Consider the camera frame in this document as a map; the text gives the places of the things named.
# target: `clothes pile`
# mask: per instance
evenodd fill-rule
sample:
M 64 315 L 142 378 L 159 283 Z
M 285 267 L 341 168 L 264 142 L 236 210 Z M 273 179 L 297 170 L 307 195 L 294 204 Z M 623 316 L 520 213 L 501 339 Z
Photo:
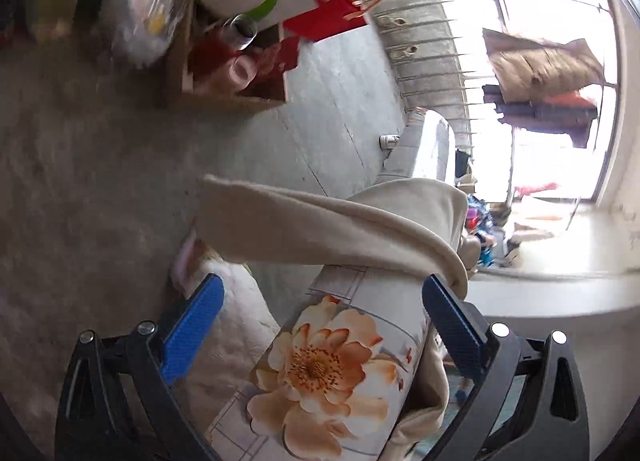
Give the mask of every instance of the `clothes pile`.
M 496 105 L 500 123 L 568 134 L 575 148 L 586 148 L 598 109 L 577 91 L 604 80 L 586 41 L 538 42 L 489 29 L 482 35 L 499 83 L 482 86 L 484 103 Z
M 474 235 L 480 241 L 479 264 L 491 266 L 494 261 L 492 248 L 497 241 L 494 237 L 494 220 L 487 203 L 474 195 L 467 195 L 465 229 L 469 235 Z

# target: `red paper bag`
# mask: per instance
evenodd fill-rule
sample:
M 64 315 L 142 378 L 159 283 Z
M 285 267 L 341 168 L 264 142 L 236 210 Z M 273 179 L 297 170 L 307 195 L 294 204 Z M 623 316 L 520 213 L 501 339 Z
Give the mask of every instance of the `red paper bag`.
M 366 8 L 354 2 L 372 1 Z M 367 24 L 364 14 L 382 0 L 316 0 L 318 7 L 284 21 L 284 27 L 318 42 Z

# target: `white wall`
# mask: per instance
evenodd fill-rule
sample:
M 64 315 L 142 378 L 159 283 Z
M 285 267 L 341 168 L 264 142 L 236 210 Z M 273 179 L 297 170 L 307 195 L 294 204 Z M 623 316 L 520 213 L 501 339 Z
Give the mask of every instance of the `white wall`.
M 532 322 L 532 330 L 545 321 L 563 331 L 601 332 L 640 315 L 640 275 L 535 280 L 479 273 L 469 281 L 466 300 L 487 318 Z
M 640 212 L 640 28 L 621 0 L 612 0 L 621 48 L 618 127 L 612 158 L 598 199 L 604 209 L 621 209 L 630 218 Z

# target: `beige blanket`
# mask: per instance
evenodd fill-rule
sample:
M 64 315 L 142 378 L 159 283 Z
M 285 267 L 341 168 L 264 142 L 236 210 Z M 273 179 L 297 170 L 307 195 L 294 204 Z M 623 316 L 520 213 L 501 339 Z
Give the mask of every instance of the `beige blanket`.
M 412 178 L 372 186 L 348 200 L 207 176 L 198 236 L 231 263 L 372 266 L 425 279 L 441 271 L 461 299 L 457 256 L 466 196 Z

